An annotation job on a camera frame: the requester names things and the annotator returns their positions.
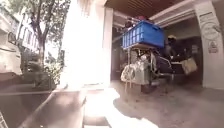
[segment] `plastic crate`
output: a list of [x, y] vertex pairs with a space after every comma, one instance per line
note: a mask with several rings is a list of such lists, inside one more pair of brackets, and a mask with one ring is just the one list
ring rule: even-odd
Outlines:
[[147, 21], [141, 21], [124, 33], [122, 47], [127, 49], [138, 44], [144, 44], [161, 48], [164, 47], [164, 39], [164, 32], [160, 27]]

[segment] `sunlight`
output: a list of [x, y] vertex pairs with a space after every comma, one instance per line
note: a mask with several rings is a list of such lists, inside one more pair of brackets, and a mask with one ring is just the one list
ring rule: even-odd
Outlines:
[[159, 128], [145, 118], [137, 119], [123, 115], [113, 104], [117, 98], [120, 98], [120, 95], [113, 88], [106, 89], [100, 94], [89, 95], [85, 116], [92, 117], [92, 119], [105, 117], [112, 128]]
[[71, 3], [63, 39], [66, 52], [63, 78], [72, 90], [84, 84], [103, 83], [110, 76], [103, 64], [108, 61], [104, 60], [102, 48], [104, 8], [79, 2]]

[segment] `white bag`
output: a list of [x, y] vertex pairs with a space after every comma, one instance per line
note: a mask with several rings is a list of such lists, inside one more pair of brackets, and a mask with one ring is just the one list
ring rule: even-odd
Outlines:
[[195, 72], [198, 69], [196, 62], [193, 58], [181, 61], [181, 64], [186, 75], [189, 75], [190, 73]]

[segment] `pillar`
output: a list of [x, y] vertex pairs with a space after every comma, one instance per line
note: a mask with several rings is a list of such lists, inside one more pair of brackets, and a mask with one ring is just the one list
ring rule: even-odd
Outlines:
[[195, 11], [203, 47], [203, 86], [224, 89], [224, 53], [220, 24], [211, 1], [198, 3]]

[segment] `green leaves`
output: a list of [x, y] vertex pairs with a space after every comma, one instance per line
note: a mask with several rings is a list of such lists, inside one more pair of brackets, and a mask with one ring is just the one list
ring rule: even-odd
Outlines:
[[22, 9], [26, 10], [26, 13], [31, 15], [33, 18], [32, 25], [35, 31], [40, 28], [40, 23], [45, 24], [49, 27], [49, 31], [47, 31], [47, 35], [43, 35], [44, 30], [40, 29], [37, 31], [39, 37], [47, 36], [47, 38], [54, 42], [61, 42], [63, 37], [63, 30], [66, 15], [69, 9], [69, 5], [71, 0], [8, 0], [9, 8], [12, 13], [21, 13]]

